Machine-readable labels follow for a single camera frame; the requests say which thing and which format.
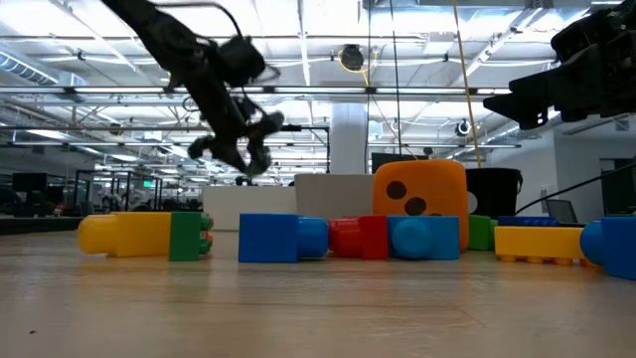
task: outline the building block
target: building block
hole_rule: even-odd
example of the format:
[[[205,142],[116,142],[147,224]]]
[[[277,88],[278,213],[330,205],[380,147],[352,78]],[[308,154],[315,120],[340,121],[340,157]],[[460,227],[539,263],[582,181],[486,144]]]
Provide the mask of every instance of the building block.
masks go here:
[[[583,230],[580,246],[585,257],[604,266],[611,276],[636,279],[636,218],[610,217],[592,222]]]
[[[499,217],[498,225],[515,227],[558,227],[560,223],[556,218],[551,217],[501,216]]]
[[[168,255],[171,213],[89,215],[78,227],[78,247],[116,258]]]
[[[459,259],[457,217],[389,216],[389,250],[408,260]]]
[[[389,257],[387,217],[330,220],[329,246],[338,258],[386,259]]]
[[[201,255],[207,255],[212,243],[206,232],[211,227],[212,219],[202,217],[200,213],[172,213],[168,260],[192,262],[200,260]]]
[[[466,170],[452,160],[415,160],[385,164],[374,181],[374,214],[455,216],[460,249],[468,248]]]
[[[238,261],[297,263],[327,254],[327,223],[293,214],[240,214]]]
[[[578,259],[586,264],[580,248],[581,228],[495,228],[495,254],[501,261],[527,260],[531,264],[541,264],[554,260],[559,265],[573,265]]]
[[[494,251],[495,240],[493,238],[492,220],[490,217],[480,215],[468,216],[468,250]]]

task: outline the wooden table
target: wooden table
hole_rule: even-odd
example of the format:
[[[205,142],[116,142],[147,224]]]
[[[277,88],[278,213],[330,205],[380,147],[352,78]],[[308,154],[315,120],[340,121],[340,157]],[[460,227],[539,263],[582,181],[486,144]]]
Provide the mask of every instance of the wooden table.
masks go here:
[[[0,357],[634,357],[636,282],[595,268],[83,256],[0,239]]]

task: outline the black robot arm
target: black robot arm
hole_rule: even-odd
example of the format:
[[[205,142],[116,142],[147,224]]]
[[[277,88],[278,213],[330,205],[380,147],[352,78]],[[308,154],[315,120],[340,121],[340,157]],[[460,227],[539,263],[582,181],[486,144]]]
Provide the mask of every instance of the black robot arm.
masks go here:
[[[510,82],[511,93],[484,99],[484,106],[533,129],[548,122],[551,106],[573,122],[636,110],[635,0],[597,11],[552,39],[561,65]]]
[[[265,60],[250,37],[238,34],[224,44],[199,36],[174,17],[147,0],[102,0],[137,33],[159,66],[170,73],[168,90],[184,86],[197,104],[214,136],[198,138],[188,152],[193,159],[209,149],[247,176],[262,174],[270,164],[264,138],[280,130],[282,113],[265,113],[247,96],[232,97],[227,86],[238,88],[256,80],[266,68]],[[230,13],[216,3],[208,3]],[[257,111],[261,119],[249,123]],[[238,140],[248,139],[249,164],[237,149]]]

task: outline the blue cylinder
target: blue cylinder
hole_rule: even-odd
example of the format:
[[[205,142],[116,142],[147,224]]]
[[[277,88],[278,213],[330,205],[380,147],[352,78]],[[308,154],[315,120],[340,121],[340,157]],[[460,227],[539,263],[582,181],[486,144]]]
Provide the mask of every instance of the blue cylinder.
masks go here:
[[[329,227],[321,218],[298,218],[298,258],[320,259],[327,255]]]
[[[391,237],[398,257],[422,260],[430,256],[433,237],[428,225],[422,220],[408,219],[394,228]]]
[[[599,221],[585,226],[580,235],[580,249],[588,261],[595,265],[603,265],[603,227]]]

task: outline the ceiling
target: ceiling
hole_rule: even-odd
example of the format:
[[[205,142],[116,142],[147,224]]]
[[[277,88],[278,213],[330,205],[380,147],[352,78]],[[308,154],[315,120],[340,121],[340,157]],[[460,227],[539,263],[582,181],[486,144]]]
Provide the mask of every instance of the ceiling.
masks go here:
[[[252,98],[267,110],[281,110],[287,122],[307,126],[329,126],[335,101],[368,101],[366,94],[316,93],[319,87],[362,89],[369,86],[399,86],[399,114],[402,139],[412,144],[463,144],[455,135],[457,123],[468,118],[465,96],[422,88],[463,89],[461,57],[453,10],[450,1],[427,1],[435,6],[419,5],[416,0],[394,0],[393,18],[390,1],[358,0],[232,0],[219,1],[236,17],[244,34],[253,42],[281,76],[264,85],[296,88],[293,94],[264,94],[252,89]],[[0,1],[0,55],[10,56],[58,86],[164,87],[168,74],[149,56],[136,35],[108,8],[97,0]],[[156,1],[157,4],[187,4],[188,1]],[[550,46],[552,36],[567,24],[586,14],[589,1],[554,1],[554,8],[526,8],[525,1],[458,0],[459,28],[468,71],[468,85],[490,91],[504,89],[508,82],[557,66]],[[211,7],[169,8],[193,31],[226,41],[236,30],[228,18]],[[368,73],[347,72],[338,61],[344,45],[358,45],[367,58]],[[375,60],[369,61],[368,53]],[[68,132],[66,139],[20,133],[16,140],[79,142],[192,142],[205,129],[198,116],[186,111],[181,102],[186,94],[167,97],[161,93],[118,93],[108,89],[83,93],[83,102],[68,97],[39,92],[38,84],[14,73],[0,71],[0,85],[29,87],[21,93],[0,89],[0,122],[6,125],[72,125],[96,127],[119,123],[126,127],[154,127],[152,131],[125,131],[112,135],[108,131]],[[507,118],[485,109],[481,99],[473,98],[474,119],[480,141],[498,136],[506,142],[510,133]],[[391,152],[396,142],[390,126],[398,116],[395,95],[378,95],[369,105],[371,122],[378,123],[380,135],[371,139],[372,151]],[[270,138],[281,143],[304,143],[303,146],[272,148],[274,161],[280,164],[262,179],[281,183],[298,172],[323,172],[326,148],[321,143],[324,131],[279,133]],[[115,164],[192,165],[197,170],[179,168],[182,175],[214,175],[231,180],[236,173],[208,158],[193,162],[173,151],[159,150],[157,145],[138,146],[132,150],[88,146],[99,154],[129,155]],[[453,149],[438,148],[440,156]]]

